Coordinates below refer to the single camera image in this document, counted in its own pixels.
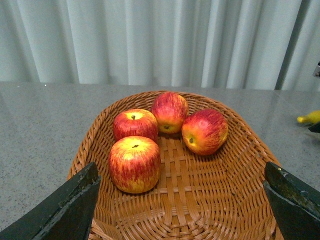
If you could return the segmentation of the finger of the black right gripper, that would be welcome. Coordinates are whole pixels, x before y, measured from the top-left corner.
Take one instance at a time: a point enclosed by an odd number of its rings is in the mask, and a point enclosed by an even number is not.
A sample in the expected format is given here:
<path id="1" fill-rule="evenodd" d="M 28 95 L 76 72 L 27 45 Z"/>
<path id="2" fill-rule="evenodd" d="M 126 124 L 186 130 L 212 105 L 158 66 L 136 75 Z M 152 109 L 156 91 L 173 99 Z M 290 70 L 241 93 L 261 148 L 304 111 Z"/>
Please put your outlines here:
<path id="1" fill-rule="evenodd" d="M 311 125 L 308 130 L 312 133 L 320 133 L 320 122 Z"/>

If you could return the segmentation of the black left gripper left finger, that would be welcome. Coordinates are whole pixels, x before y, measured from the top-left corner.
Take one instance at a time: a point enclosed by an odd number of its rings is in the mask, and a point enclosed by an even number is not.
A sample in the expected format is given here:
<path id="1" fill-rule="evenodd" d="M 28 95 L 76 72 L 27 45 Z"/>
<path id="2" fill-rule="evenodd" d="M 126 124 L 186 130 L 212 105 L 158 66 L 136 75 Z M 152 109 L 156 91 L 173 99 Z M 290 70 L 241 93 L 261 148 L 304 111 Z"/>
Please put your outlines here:
<path id="1" fill-rule="evenodd" d="M 35 208 L 0 233 L 2 240 L 87 240 L 101 176 L 86 165 Z"/>

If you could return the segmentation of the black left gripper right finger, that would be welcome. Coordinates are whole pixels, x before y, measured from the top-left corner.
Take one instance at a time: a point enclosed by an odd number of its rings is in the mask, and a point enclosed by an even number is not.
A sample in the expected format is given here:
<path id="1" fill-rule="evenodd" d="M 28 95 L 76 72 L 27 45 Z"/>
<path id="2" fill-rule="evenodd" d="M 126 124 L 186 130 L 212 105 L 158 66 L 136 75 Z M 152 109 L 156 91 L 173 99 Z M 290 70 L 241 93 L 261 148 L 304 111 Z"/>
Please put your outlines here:
<path id="1" fill-rule="evenodd" d="M 320 238 L 320 192 L 269 161 L 263 188 L 285 240 Z"/>

